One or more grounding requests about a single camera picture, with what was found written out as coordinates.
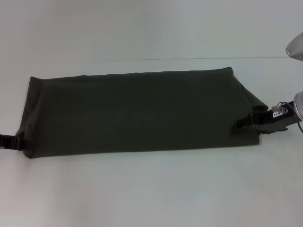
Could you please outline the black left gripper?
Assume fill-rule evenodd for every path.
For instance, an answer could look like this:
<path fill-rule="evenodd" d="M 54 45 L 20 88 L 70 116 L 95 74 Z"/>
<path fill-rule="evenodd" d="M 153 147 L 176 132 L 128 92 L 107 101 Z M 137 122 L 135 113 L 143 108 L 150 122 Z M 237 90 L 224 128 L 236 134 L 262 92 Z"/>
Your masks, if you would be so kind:
<path fill-rule="evenodd" d="M 0 148 L 1 149 L 26 149 L 28 141 L 23 137 L 0 135 Z"/>

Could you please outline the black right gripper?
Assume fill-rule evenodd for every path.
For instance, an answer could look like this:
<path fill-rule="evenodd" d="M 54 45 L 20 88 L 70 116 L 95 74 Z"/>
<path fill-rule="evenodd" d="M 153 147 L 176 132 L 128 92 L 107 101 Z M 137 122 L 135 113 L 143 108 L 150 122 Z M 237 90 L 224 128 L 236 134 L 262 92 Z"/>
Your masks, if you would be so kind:
<path fill-rule="evenodd" d="M 253 114 L 236 120 L 233 123 L 232 130 L 252 131 L 258 135 L 286 131 L 288 126 L 296 124 L 293 101 L 282 104 L 282 107 L 287 109 L 287 113 L 278 116 L 274 116 L 276 112 L 268 110 L 266 106 L 258 105 L 253 107 Z"/>

